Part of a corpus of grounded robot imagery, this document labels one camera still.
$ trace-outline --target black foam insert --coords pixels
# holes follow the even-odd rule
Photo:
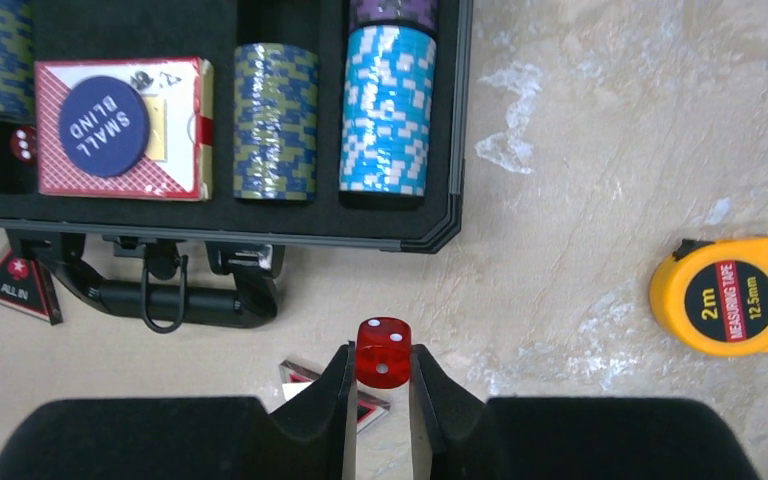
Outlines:
[[[33,169],[0,147],[0,218],[374,239],[421,239],[451,205],[452,112],[460,2],[440,2],[426,197],[370,209],[338,194],[347,0],[37,0],[37,60],[196,55],[215,67],[214,191],[209,202],[50,197]],[[233,52],[242,43],[295,44],[320,57],[317,196],[310,203],[233,198]],[[0,144],[9,130],[0,126]]]

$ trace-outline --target table surface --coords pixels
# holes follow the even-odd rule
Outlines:
[[[386,314],[480,398],[701,400],[768,478],[768,355],[695,353],[646,300],[681,238],[768,234],[768,2],[476,0],[472,38],[464,228],[442,252],[289,249],[283,312],[255,331],[156,335],[62,288],[58,327],[0,307],[0,448],[60,398],[254,394],[274,409],[279,362],[324,365]],[[228,286],[187,248],[196,281]],[[136,279],[111,253],[93,238],[87,258]],[[358,478],[409,478],[407,389],[382,395],[393,411],[359,437]]]

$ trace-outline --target dice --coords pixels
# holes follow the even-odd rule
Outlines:
[[[389,389],[410,380],[410,326],[398,318],[375,317],[360,324],[355,376],[364,385]]]
[[[10,137],[10,151],[17,159],[33,164],[37,159],[37,131],[34,127],[19,127]]]

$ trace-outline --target black ring handle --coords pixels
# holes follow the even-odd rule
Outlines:
[[[175,320],[166,327],[161,327],[151,318],[148,313],[148,288],[149,288],[149,272],[148,265],[143,264],[143,277],[140,282],[140,310],[142,312],[143,323],[154,333],[167,334],[172,333],[175,330],[181,328],[184,323],[184,316],[187,313],[187,263],[189,257],[184,255],[181,257],[181,283],[178,286],[178,316]]]

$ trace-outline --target yellow tape measure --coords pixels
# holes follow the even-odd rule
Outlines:
[[[685,240],[655,271],[658,323],[700,352],[768,352],[768,238]]]

